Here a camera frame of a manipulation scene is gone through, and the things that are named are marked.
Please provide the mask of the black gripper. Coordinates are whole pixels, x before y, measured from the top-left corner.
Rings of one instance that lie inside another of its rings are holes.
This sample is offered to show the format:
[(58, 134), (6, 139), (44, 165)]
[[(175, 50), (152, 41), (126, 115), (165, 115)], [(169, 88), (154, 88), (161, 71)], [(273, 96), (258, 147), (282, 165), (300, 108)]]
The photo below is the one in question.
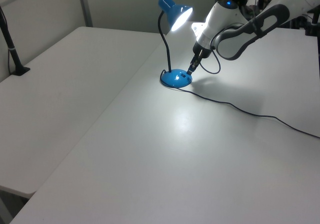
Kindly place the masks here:
[(191, 75), (197, 69), (202, 59), (208, 58), (212, 53), (210, 49), (202, 47), (198, 42), (195, 42), (192, 50), (194, 53), (194, 57), (192, 58), (187, 70), (188, 75)]

